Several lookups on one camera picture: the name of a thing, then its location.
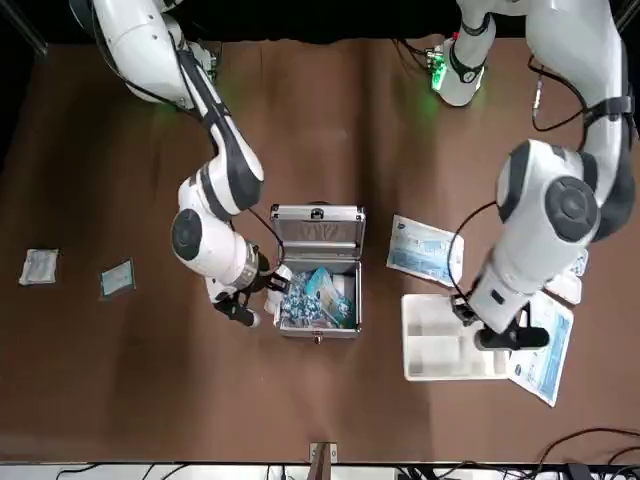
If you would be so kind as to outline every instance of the case latch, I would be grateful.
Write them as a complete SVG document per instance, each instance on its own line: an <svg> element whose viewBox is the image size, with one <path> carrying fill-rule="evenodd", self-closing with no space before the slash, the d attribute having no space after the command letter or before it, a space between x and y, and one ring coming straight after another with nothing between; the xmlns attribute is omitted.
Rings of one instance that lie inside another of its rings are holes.
<svg viewBox="0 0 640 480"><path fill-rule="evenodd" d="M322 220L324 218L324 210L321 208L314 208L311 210L311 220Z"/></svg>
<svg viewBox="0 0 640 480"><path fill-rule="evenodd" d="M313 336L313 343L320 345L320 342L322 342L322 339L324 338L323 333L316 330L311 332L311 335Z"/></svg>

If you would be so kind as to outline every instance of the cable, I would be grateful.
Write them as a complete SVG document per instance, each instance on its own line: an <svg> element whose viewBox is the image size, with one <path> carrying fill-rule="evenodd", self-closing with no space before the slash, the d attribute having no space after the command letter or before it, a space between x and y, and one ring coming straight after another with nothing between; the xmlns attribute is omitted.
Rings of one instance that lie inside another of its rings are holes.
<svg viewBox="0 0 640 480"><path fill-rule="evenodd" d="M88 467L79 468L79 469L77 469L77 470L73 470L73 469L71 469L71 470L68 470L68 469L67 469L67 470L60 470L60 471L58 472L58 474L56 475L56 480L59 480L59 479L60 479L60 477L61 477L62 475L65 475L65 474L67 474L67 473L82 473L82 472L87 472L87 471L89 471L89 470L93 470L94 468L97 468L97 467L99 467L99 466L101 466L101 465L102 465L102 463L94 463L94 464L92 464L92 465L89 465Z"/></svg>
<svg viewBox="0 0 640 480"><path fill-rule="evenodd" d="M402 54L402 52L400 51L400 44L398 43L397 40L391 40L391 43L393 43L394 48L396 49L396 52L398 53L398 58L400 58L400 61L402 62L402 66L403 68L407 69L409 68L410 70L414 71L414 72L420 72L423 73L424 69L422 68L422 64L420 64L417 68L415 65L410 64L409 62L407 62L407 59L404 58L404 55Z"/></svg>
<svg viewBox="0 0 640 480"><path fill-rule="evenodd" d="M155 466L156 466L155 463L152 463L151 465L149 465L149 468L147 469L147 471L145 472L144 476L142 477L142 480L147 480L147 477L149 476L149 474L151 473L151 470Z"/></svg>
<svg viewBox="0 0 640 480"><path fill-rule="evenodd" d="M218 53L216 53L216 76L218 75L218 70L220 69L220 65L222 65L223 48L224 48L224 43L220 42L220 48L218 49Z"/></svg>
<svg viewBox="0 0 640 480"><path fill-rule="evenodd" d="M473 219L473 217L478 215L480 212L483 212L487 208L492 207L493 205L496 205L495 200L493 202L486 203L483 206L476 208L473 212L471 212L471 214L464 219L464 221L460 224L458 229L455 231L455 233L453 234L453 237L451 237L451 242L449 243L449 251L447 252L447 272L449 273L449 278L451 279L451 283L453 284L453 287L456 289L456 292L458 293L458 295L460 295L460 297L465 301L467 305L469 305L467 296L464 293L462 293L460 286L453 278L453 273L451 273L451 253L453 252L453 244L455 243L456 238L458 238L458 236L460 235L460 232L462 231L462 229L465 227L467 223L471 221L471 219Z"/></svg>
<svg viewBox="0 0 640 480"><path fill-rule="evenodd" d="M411 475L409 475L409 472L407 472L406 470L403 470L402 467L396 466L396 470L398 470L402 475L404 475L409 480L411 480Z"/></svg>
<svg viewBox="0 0 640 480"><path fill-rule="evenodd" d="M625 453L629 453L629 452L633 452L635 450L640 450L640 445L635 445L633 447L627 447L627 448L623 448L622 450L620 450L618 453L614 454L611 456L611 458L609 459L609 461L607 462L607 465L612 465L613 462L615 462L618 457L621 457L622 455L624 455Z"/></svg>
<svg viewBox="0 0 640 480"><path fill-rule="evenodd" d="M171 477L174 473L176 473L177 471L182 470L183 468L186 468L188 466L189 466L188 463L185 463L184 465L180 465L178 468L175 468L175 469L171 470L169 473L167 473L160 480L167 480L167 478Z"/></svg>
<svg viewBox="0 0 640 480"><path fill-rule="evenodd" d="M541 68L534 67L533 66L533 58L534 58L533 55L531 55L529 57L529 62L527 63L527 68L529 70L531 70L532 72L535 72L535 73L538 74L538 85L537 85L537 89L536 89L536 98L535 98L535 100L533 102L533 108L531 109L531 123L533 124L533 128L538 132L548 132L550 130L554 130L556 128L562 127L563 125L566 125L567 123L569 123L573 119L577 118L581 114L584 114L588 110L588 106L587 106L587 102L585 101L585 99L582 96L582 94L578 91L578 89L576 87L574 87L565 78L562 78L561 76L556 75L554 73L547 72L544 69L544 66L542 66ZM543 76L547 77L547 78L550 78L551 80L555 80L556 82L561 83L562 85L567 87L571 91L571 93L573 93L576 96L576 98L578 99L578 101L580 102L580 110L578 110L576 113L574 113L570 117L562 120L561 122L555 123L555 124L547 126L547 127L540 127L540 126L538 126L538 124L536 122L536 116L538 114L538 108L540 106L540 94L542 93L542 77ZM578 149L577 149L578 151L580 151L580 150L582 150L584 148L585 142L586 142L586 128L583 126L583 128L582 128L582 139L580 140L580 145L578 146Z"/></svg>
<svg viewBox="0 0 640 480"><path fill-rule="evenodd" d="M98 15L96 14L96 9L95 9L95 2L92 1L91 2L91 21L93 24L93 32L94 35L96 37L96 45L98 47L98 50L100 51L100 55L102 56L103 60L105 61L105 63L107 64L107 66L109 67L109 69L115 73L118 77L120 77L120 79L126 83L127 85L129 85L131 88L134 88L136 90L138 90L141 93L144 93L145 95L148 95L149 97L158 100L159 102L163 102L166 103L167 105L171 105L174 108L176 108L177 110L181 111L182 113L186 113L189 116L194 116L193 112L191 112L190 110L184 108L181 105L178 105L176 102L173 102L161 95L158 95L156 93L150 92L149 90L147 90L146 88L141 87L140 85L137 85L136 83L130 81L129 79L125 78L120 71L118 70L118 68L113 65L111 63L111 60L109 60L109 57L107 56L105 49L104 49L104 45L102 43L102 34L98 33L98 29L97 29L97 23L96 23L96 19L97 19ZM171 34L168 34L169 37L171 38L171 42L173 43L173 37L171 36ZM178 63L178 68L180 69L180 72L182 72L182 68L180 68L180 64Z"/></svg>
<svg viewBox="0 0 640 480"><path fill-rule="evenodd" d="M536 468L533 472L529 473L525 478L527 480L535 478L542 471L542 468L544 466L544 461L549 456L549 453L551 453L551 451L561 443L571 440L572 438L581 437L582 435L587 435L589 433L598 433L598 432L616 433L618 435L626 435L628 437L640 438L640 432L636 432L633 430L625 430L622 428L593 427L593 428L585 428L584 430L578 430L577 432L574 432L570 435L566 435L562 438L559 438L555 442L551 443L542 453L542 456L540 457L540 461L538 462L538 468Z"/></svg>
<svg viewBox="0 0 640 480"><path fill-rule="evenodd" d="M258 215L253 208L249 208L249 211L251 212L251 214L256 217L260 223L262 225L264 225L264 227L269 230L271 232L271 235L273 235L273 237L276 239L276 241L278 242L278 245L280 246L280 255L278 256L278 264L273 268L272 272L275 272L278 267L280 267L280 265L282 265L282 260L284 259L284 242L282 241L282 239L280 238L280 235L278 235L276 233L276 231L271 227L271 225L269 225L264 218L262 218L260 215Z"/></svg>
<svg viewBox="0 0 640 480"><path fill-rule="evenodd" d="M500 468L494 465L487 465L485 463L478 463L478 462L474 462L471 460L466 460L464 462L459 463L458 465L456 465L455 467L447 470L445 473L440 474L437 476L438 479L443 479L448 477L449 475L451 475L453 472L455 472L456 470L466 466L466 465L471 465L474 466L476 468L480 468L480 469L484 469L484 470L494 470L497 472L500 472L503 474L503 478L506 478L508 475L511 475L513 477L516 477L518 480L524 479L526 477L526 473L524 473L522 470L518 470L518 469L507 469L507 468Z"/></svg>
<svg viewBox="0 0 640 480"><path fill-rule="evenodd" d="M614 474L612 474L609 477L609 480L615 480L615 478L620 475L622 472L624 472L625 470L633 470L634 468L640 468L640 465L638 464L634 464L634 465L627 465L625 467L622 467L620 470L618 470L617 472L615 472Z"/></svg>
<svg viewBox="0 0 640 480"><path fill-rule="evenodd" d="M402 45L409 52L409 55L411 56L412 60L416 63L420 71L425 72L427 74L431 73L431 71L427 68L427 66L423 64L420 61L420 59L416 56L416 55L420 55L421 57L426 58L425 52L418 50L417 48L410 45L406 40L403 40L403 39L392 39L391 41L396 46L396 50L398 51L398 54L400 54L400 49L398 46Z"/></svg>

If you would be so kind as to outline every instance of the silver case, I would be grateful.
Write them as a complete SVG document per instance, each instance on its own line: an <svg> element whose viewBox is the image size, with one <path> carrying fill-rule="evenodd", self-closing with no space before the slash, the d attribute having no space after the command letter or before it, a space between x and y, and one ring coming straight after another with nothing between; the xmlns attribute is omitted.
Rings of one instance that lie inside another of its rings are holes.
<svg viewBox="0 0 640 480"><path fill-rule="evenodd" d="M362 329L362 249L366 214L354 205L273 205L271 223L285 247L283 263L294 273L325 267L330 273L355 276L356 328L278 327L280 305L273 319L280 333L287 337L356 338Z"/></svg>

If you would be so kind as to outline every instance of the black cable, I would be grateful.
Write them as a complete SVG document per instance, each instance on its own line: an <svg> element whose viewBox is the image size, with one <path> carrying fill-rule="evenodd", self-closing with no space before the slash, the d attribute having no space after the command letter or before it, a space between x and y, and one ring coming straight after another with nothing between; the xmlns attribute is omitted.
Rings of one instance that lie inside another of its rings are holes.
<svg viewBox="0 0 640 480"><path fill-rule="evenodd" d="M398 470L401 474L403 474L409 480L412 480L411 475L409 475L409 472L407 472L406 470L403 470L402 467L396 466L396 470Z"/></svg>
<svg viewBox="0 0 640 480"><path fill-rule="evenodd" d="M66 470L60 470L60 471L58 472L58 474L56 475L56 480L59 480L59 479L60 479L60 477L61 477L62 475L66 475L67 473L82 473L82 472L87 472L87 471L89 471L89 470L93 470L94 468L97 468L97 467L99 467L99 466L101 466L101 465L102 465L102 463L94 463L94 464L89 465L89 466L87 466L87 467L79 468L79 469L76 469L76 470L74 470L74 469L71 469L71 470L69 470L69 469L66 469Z"/></svg>
<svg viewBox="0 0 640 480"><path fill-rule="evenodd" d="M449 278L451 279L451 283L453 284L453 287L456 289L456 292L465 301L465 303L467 303L467 305L469 304L467 300L467 296L464 293L462 293L460 286L453 278L453 273L451 272L451 253L453 252L453 244L456 241L456 238L458 238L458 236L460 235L460 232L462 231L462 229L467 225L467 223L471 221L471 219L473 219L473 217L478 215L480 212L483 212L487 208L492 207L493 205L496 205L495 200L493 202L486 203L483 206L478 207L473 212L471 212L471 214L469 214L467 218L464 219L464 221L460 224L458 229L455 231L455 233L453 234L453 237L451 237L451 242L449 243L449 251L447 252L447 272L449 273Z"/></svg>
<svg viewBox="0 0 640 480"><path fill-rule="evenodd" d="M533 123L533 128L535 128L538 132L548 132L550 130L554 130L556 128L562 127L563 125L566 125L567 123L569 123L571 120L577 118L578 116L580 116L581 114L584 114L587 110L588 110L588 106L587 106L587 102L585 101L584 97L582 96L582 94L578 91L578 89L576 87L574 87L568 80L566 80L565 78L562 78L559 75L556 75L555 73L551 73L548 72L544 69L544 66L542 66L541 68L538 67L534 67L533 66L533 55L531 55L529 57L529 62L527 63L527 68L529 70L531 70L532 72L535 72L538 74L538 81L540 82L541 77L546 77L546 78L550 78L551 80L555 80L556 82L564 85L566 88L568 88L571 93L573 93L576 98L578 99L578 102L580 102L580 110L578 110L576 113L574 113L573 115L571 115L569 118L566 118L564 120L562 120L561 122L558 122L556 124L547 126L547 127L540 127L538 126L537 122L536 122L536 114L537 114L537 109L539 107L535 105L534 103L534 108L532 109L532 113L531 113L531 122ZM586 132L587 129L583 126L582 128L582 139L580 140L580 145L578 146L578 151L582 150L584 148L584 144L586 142Z"/></svg>
<svg viewBox="0 0 640 480"><path fill-rule="evenodd" d="M449 475L451 475L453 472L455 472L456 470L458 470L460 468L463 468L463 467L465 467L467 465L470 465L470 466L473 466L473 467L476 467L476 468L480 468L480 469L484 469L484 470L494 470L494 471L500 472L500 473L502 473L504 475L503 478L506 478L508 475L514 476L518 480L526 478L526 473L524 473L523 471L518 470L518 469L500 468L500 467L497 467L495 465L487 465L487 464L484 464L484 463L478 463L478 462L474 462L474 461L471 461L471 460L466 460L464 462L459 463L455 467L447 470L445 473L442 473L442 474L438 475L437 478L439 478L439 479L446 478Z"/></svg>
<svg viewBox="0 0 640 480"><path fill-rule="evenodd" d="M611 475L610 480L615 480L615 478L620 475L622 472L626 471L626 470L633 470L634 468L640 468L640 465L638 464L634 464L634 465L627 465L625 467L622 467L620 470L618 470L617 472L615 472L614 474Z"/></svg>
<svg viewBox="0 0 640 480"><path fill-rule="evenodd" d="M626 5L620 8L616 13L615 18L618 33L622 33L624 29L627 28L638 11L640 11L640 1L638 0L630 0Z"/></svg>
<svg viewBox="0 0 640 480"><path fill-rule="evenodd" d="M147 480L147 477L149 476L149 474L151 473L151 470L153 469L153 467L155 467L155 465L156 465L155 463L152 463L151 465L149 465L149 468L147 469L144 476L142 477L142 480Z"/></svg>
<svg viewBox="0 0 640 480"><path fill-rule="evenodd" d="M410 52L415 53L416 55L421 55L423 57L427 56L427 53L424 50L420 50L419 48L414 47L409 42L407 42L404 38L400 38L400 39L398 39L398 41L402 45L404 45L406 47L406 49L409 50Z"/></svg>
<svg viewBox="0 0 640 480"><path fill-rule="evenodd" d="M222 65L222 52L224 48L224 43L220 42L220 48L218 49L218 53L216 54L216 76L218 75L218 69L220 65Z"/></svg>
<svg viewBox="0 0 640 480"><path fill-rule="evenodd" d="M400 44L398 43L397 40L391 40L391 43L393 44L393 47L396 49L396 52L398 53L398 58L400 58L400 61L402 62L402 66L406 69L409 68L410 70L414 71L414 72L420 72L420 73L424 73L424 68L422 66L422 64L420 64L418 67L416 67L415 65L410 64L406 58L404 58L404 55L402 54L402 52L400 51Z"/></svg>
<svg viewBox="0 0 640 480"><path fill-rule="evenodd" d="M425 72L425 73L431 73L430 70L427 68L427 66L425 64L423 64L420 59L416 56L416 55L420 55L426 57L426 53L421 52L420 50L418 50L415 47L412 47L411 45L409 45L409 43L406 40L398 40L398 39L393 39L391 40L394 45L396 45L396 50L398 50L398 53L400 53L400 50L398 48L398 45L402 45L403 47L406 48L407 52L409 52L409 56L411 57L411 59L416 63L416 65L418 66L418 69L421 72Z"/></svg>
<svg viewBox="0 0 640 480"><path fill-rule="evenodd" d="M618 457L621 457L622 455L624 455L625 453L629 453L629 452L633 452L635 450L640 450L640 445L634 445L633 447L627 447L627 448L623 448L622 450L620 450L618 453L614 454L611 456L611 458L609 459L609 461L607 462L607 465L612 465L613 462L615 462Z"/></svg>
<svg viewBox="0 0 640 480"><path fill-rule="evenodd" d="M598 432L615 433L618 435L626 435L628 437L640 438L640 432L636 432L634 430L625 430L622 428L593 427L593 428L585 428L584 430L578 430L577 432L574 432L570 435L566 435L562 438L559 438L555 442L551 443L542 453L542 456L540 457L540 461L538 462L538 468L536 468L533 472L529 473L525 478L527 480L535 478L542 471L542 468L544 466L544 461L549 456L549 453L551 453L551 451L561 443L571 440L572 438L581 437L582 435L586 435L589 433L598 433Z"/></svg>
<svg viewBox="0 0 640 480"><path fill-rule="evenodd" d="M278 245L280 246L280 255L278 256L278 264L272 269L273 272L275 272L278 267L280 265L282 265L282 260L284 259L284 242L282 241L282 239L280 238L280 235L278 235L276 233L276 231L271 227L271 225L269 225L264 218L262 218L260 215L258 215L253 208L249 208L249 211L251 212L251 214L256 217L260 223L262 223L262 225L264 225L264 227L269 230L271 232L271 235L273 235L273 237L276 239L276 241L278 242Z"/></svg>
<svg viewBox="0 0 640 480"><path fill-rule="evenodd" d="M91 2L91 21L93 23L93 32L94 32L95 37L96 37L96 45L98 46L98 50L100 51L100 55L104 59L105 63L109 67L109 69L114 74L116 74L124 83L129 85L131 88L134 88L135 90L138 90L139 92L144 93L145 95L148 95L149 97L154 98L155 100L158 100L159 102L163 102L163 103L166 103L167 105L171 105L174 108L176 108L177 110L181 111L182 113L186 113L187 115L193 116L193 112L191 112L190 110L184 108L181 105L178 105L176 102L173 102L173 101L169 100L168 98L164 98L161 95L158 95L158 94L155 94L153 92L150 92L146 88L143 88L140 85L137 85L136 83L130 81L127 78L125 78L120 73L118 68L111 63L111 60L109 59L109 57L107 56L107 54L105 52L104 45L102 44L102 40L101 40L101 34L98 33L98 29L97 29L97 23L96 23L97 17L98 17L98 15L96 14L95 4L92 1ZM169 33L168 35L171 38L171 41L173 42L173 37L171 36L171 34Z"/></svg>
<svg viewBox="0 0 640 480"><path fill-rule="evenodd" d="M185 463L184 465L180 465L178 468L175 468L173 470L171 470L169 473L167 473L164 477L162 477L160 480L167 480L167 478L171 477L174 473L178 472L179 470L182 470L183 468L188 467L189 464Z"/></svg>

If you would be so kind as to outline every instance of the green indicator light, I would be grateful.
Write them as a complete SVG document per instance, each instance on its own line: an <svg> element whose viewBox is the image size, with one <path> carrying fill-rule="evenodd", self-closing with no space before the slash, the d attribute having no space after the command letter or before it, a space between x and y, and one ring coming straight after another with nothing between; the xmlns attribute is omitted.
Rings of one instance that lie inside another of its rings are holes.
<svg viewBox="0 0 640 480"><path fill-rule="evenodd" d="M438 62L435 70L431 74L431 88L436 92L440 90L444 76L447 73L447 65L444 61Z"/></svg>

